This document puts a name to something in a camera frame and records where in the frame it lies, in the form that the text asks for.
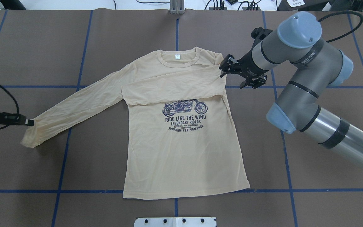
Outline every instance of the shirt sleeve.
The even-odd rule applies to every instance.
[[[21,144],[34,148],[79,122],[102,112],[123,99],[121,86],[134,80],[134,65],[128,64],[94,84],[79,90],[34,118]]]

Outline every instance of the crew neckline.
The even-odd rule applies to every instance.
[[[162,55],[175,55],[175,54],[188,54],[188,53],[196,53],[196,56],[189,62],[186,63],[182,63],[182,64],[174,64],[174,63],[169,63],[167,61],[165,61],[162,58]],[[192,66],[193,64],[195,64],[199,58],[200,58],[200,53],[201,53],[201,49],[198,47],[194,47],[191,50],[183,50],[183,51],[165,51],[165,50],[157,50],[157,57],[158,60],[166,67],[170,67],[170,68],[186,68],[189,66]]]

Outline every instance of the gray robotic arm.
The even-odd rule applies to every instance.
[[[292,15],[274,32],[261,28],[254,32],[252,37],[260,39],[252,50],[239,60],[228,55],[221,63],[221,76],[239,74],[246,78],[241,88],[256,88],[265,83],[265,72],[289,60],[298,70],[271,106],[267,120],[288,134],[304,132],[363,168],[363,131],[315,103],[327,86],[340,85],[350,76],[353,62],[321,39],[320,23],[307,12]]]

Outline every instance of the motorcycle graphic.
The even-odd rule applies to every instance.
[[[177,113],[191,112],[193,102],[195,102],[194,110],[198,114],[205,114],[207,112],[208,107],[205,102],[198,101],[197,99],[190,99],[166,103],[163,107],[162,113],[163,115],[170,117]]]

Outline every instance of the white paper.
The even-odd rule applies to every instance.
[[[297,7],[304,5],[303,0],[286,0],[291,7]]]

